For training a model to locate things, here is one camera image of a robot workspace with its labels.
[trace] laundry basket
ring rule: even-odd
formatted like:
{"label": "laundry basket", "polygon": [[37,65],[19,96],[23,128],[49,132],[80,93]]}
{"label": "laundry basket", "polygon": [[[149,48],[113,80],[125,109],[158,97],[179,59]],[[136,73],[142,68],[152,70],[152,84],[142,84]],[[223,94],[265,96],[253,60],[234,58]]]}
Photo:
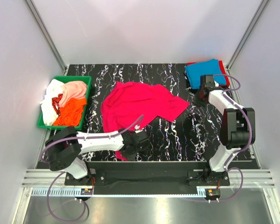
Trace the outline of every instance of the laundry basket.
{"label": "laundry basket", "polygon": [[[85,82],[87,84],[87,90],[86,90],[86,101],[88,101],[88,97],[89,97],[89,92],[90,92],[90,88],[91,88],[91,77],[90,76],[55,76],[54,79],[61,81],[63,83],[68,83],[71,81],[82,81]],[[78,126],[75,126],[76,130],[81,130],[82,126],[83,126],[83,121],[84,121],[84,117],[85,117],[85,112],[86,112],[86,105],[84,106],[83,109],[83,113],[82,113],[82,117],[80,120],[80,123]],[[47,126],[43,123],[43,119],[42,119],[42,112],[38,118],[37,121],[37,126],[39,128],[46,128],[48,130],[61,130],[66,128],[67,126]]]}

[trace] white wall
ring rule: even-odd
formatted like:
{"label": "white wall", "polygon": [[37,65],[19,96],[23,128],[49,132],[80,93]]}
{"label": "white wall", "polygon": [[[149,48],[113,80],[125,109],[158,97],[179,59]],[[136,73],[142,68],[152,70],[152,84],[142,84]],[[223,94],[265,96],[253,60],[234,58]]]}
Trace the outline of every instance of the white wall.
{"label": "white wall", "polygon": [[243,104],[256,111],[255,145],[280,197],[280,0],[269,3],[231,71]]}
{"label": "white wall", "polygon": [[10,223],[44,130],[39,101],[61,69],[23,0],[0,0],[0,224]]}
{"label": "white wall", "polygon": [[261,0],[33,0],[66,64],[229,61]]}

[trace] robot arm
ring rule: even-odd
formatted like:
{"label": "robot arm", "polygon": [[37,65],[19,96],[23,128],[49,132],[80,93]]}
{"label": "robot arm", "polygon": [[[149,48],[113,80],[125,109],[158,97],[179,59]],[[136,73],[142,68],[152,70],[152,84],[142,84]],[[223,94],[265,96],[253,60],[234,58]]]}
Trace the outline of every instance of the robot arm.
{"label": "robot arm", "polygon": [[[250,132],[252,132],[251,144],[254,143],[255,111],[252,108],[244,108],[239,105],[221,87],[216,87],[213,75],[201,76],[201,86],[195,94],[194,103],[198,106],[205,106],[210,103],[223,115],[219,135],[221,144],[215,155],[207,162],[201,175],[203,182],[207,184],[215,183],[227,175],[228,165],[240,149],[247,145]],[[247,121],[239,108],[247,115],[252,130],[249,130]]]}
{"label": "robot arm", "polygon": [[147,150],[150,141],[144,130],[126,131],[121,130],[111,133],[83,133],[76,132],[74,127],[67,127],[46,141],[46,146],[53,142],[76,137],[77,139],[64,141],[53,145],[47,150],[49,168],[52,171],[66,171],[75,179],[81,179],[90,174],[86,163],[78,158],[80,154],[112,150],[121,151],[122,156],[128,160],[135,160],[138,152]]}

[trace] clothes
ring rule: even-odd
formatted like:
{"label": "clothes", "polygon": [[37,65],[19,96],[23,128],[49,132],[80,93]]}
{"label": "clothes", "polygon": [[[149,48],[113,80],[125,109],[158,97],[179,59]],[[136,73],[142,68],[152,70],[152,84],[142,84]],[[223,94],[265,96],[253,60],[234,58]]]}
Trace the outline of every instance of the clothes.
{"label": "clothes", "polygon": [[53,123],[58,118],[58,115],[54,108],[52,107],[52,98],[45,99],[41,103],[42,108],[42,120],[43,123],[47,126],[53,125]]}
{"label": "clothes", "polygon": [[[190,64],[196,64],[196,63],[195,62],[187,63],[187,65],[190,65]],[[219,67],[220,67],[222,74],[226,75],[226,71],[225,71],[223,62],[221,60],[219,60]],[[229,78],[227,76],[224,76],[224,78],[226,80],[226,85],[221,85],[221,86],[230,86]]]}
{"label": "clothes", "polygon": [[54,126],[78,126],[82,117],[84,106],[87,104],[86,98],[71,98],[60,108],[60,116],[54,122]]}
{"label": "clothes", "polygon": [[63,97],[59,102],[60,107],[65,107],[66,103],[71,99],[85,98],[87,85],[82,81],[72,81],[61,86]]}
{"label": "clothes", "polygon": [[[156,116],[173,122],[188,106],[189,102],[174,97],[162,85],[117,82],[114,90],[102,103],[104,132],[126,128],[142,114],[144,118],[140,128]],[[118,159],[127,160],[119,151],[115,153]]]}
{"label": "clothes", "polygon": [[63,82],[60,82],[56,79],[53,79],[50,84],[48,85],[47,89],[46,89],[46,94],[47,95],[51,95],[51,93],[54,93],[54,92],[59,92],[59,93],[62,93],[60,92],[60,86],[64,85]]}
{"label": "clothes", "polygon": [[[194,90],[199,89],[200,87],[200,76],[222,74],[219,61],[216,59],[187,65],[185,70],[191,88]],[[216,76],[214,77],[214,80],[218,82],[219,85],[226,85],[226,79],[224,76]]]}
{"label": "clothes", "polygon": [[59,94],[58,97],[53,97],[52,98],[52,106],[57,113],[58,116],[60,116],[60,106],[59,106],[59,101],[62,99],[63,94]]}
{"label": "clothes", "polygon": [[58,118],[58,114],[52,106],[52,98],[58,97],[59,94],[63,93],[61,88],[62,85],[64,85],[63,82],[53,79],[46,89],[44,100],[40,102],[42,109],[42,120],[47,126],[51,126]]}

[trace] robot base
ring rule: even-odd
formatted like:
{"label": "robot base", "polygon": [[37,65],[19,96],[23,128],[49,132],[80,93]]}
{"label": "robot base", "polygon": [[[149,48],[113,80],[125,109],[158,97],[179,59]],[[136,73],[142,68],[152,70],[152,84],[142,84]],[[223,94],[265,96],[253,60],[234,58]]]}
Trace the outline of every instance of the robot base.
{"label": "robot base", "polygon": [[106,172],[103,170],[96,170],[96,174],[88,174],[87,176],[81,179],[75,179],[71,174],[66,173],[64,185],[67,186],[91,186],[91,178],[95,178],[95,186],[103,186],[105,184]]}
{"label": "robot base", "polygon": [[227,172],[223,172],[222,175],[216,177],[203,177],[203,171],[189,171],[187,183],[189,186],[218,186],[218,181],[220,181],[220,186],[230,186],[229,177]]}

